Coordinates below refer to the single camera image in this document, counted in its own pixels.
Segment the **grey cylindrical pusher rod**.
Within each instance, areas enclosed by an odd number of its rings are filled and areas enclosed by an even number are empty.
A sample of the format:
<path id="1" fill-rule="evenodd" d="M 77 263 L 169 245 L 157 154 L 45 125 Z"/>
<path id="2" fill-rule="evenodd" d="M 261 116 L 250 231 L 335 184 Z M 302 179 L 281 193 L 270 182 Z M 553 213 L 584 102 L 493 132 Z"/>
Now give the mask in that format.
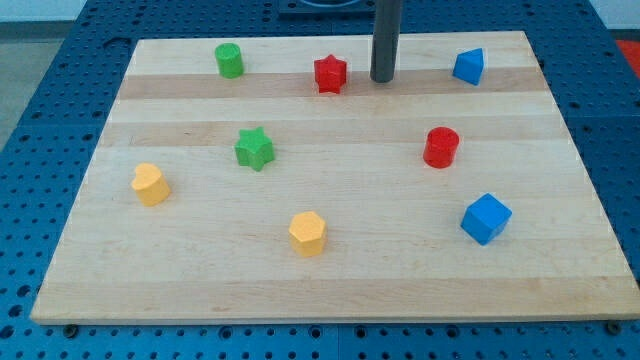
<path id="1" fill-rule="evenodd" d="M 402 0 L 376 2 L 370 66 L 370 78 L 376 83 L 394 78 L 402 7 Z"/>

